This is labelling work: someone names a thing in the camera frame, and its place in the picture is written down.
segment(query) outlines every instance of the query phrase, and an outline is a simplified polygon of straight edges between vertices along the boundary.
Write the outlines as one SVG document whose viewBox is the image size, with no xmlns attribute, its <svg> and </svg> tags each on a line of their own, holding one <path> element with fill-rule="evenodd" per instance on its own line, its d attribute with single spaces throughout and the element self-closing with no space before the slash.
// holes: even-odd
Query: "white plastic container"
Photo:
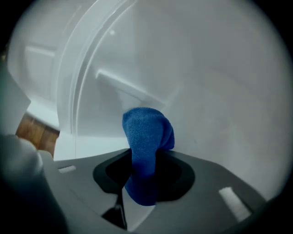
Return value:
<svg viewBox="0 0 293 234">
<path fill-rule="evenodd" d="M 267 199 L 288 175 L 292 67 L 248 3 L 40 0 L 15 28 L 8 68 L 28 112 L 61 131 L 55 160 L 127 148 L 122 114 L 149 106 L 170 120 L 175 151 Z"/>
</svg>

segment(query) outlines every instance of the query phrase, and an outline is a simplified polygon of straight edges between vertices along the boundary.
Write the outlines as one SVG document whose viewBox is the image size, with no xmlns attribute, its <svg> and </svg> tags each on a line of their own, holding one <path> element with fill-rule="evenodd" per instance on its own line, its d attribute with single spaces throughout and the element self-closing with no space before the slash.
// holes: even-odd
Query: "wooden surface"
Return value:
<svg viewBox="0 0 293 234">
<path fill-rule="evenodd" d="M 55 143 L 59 132 L 25 114 L 16 135 L 29 140 L 37 149 L 46 150 L 54 156 Z"/>
</svg>

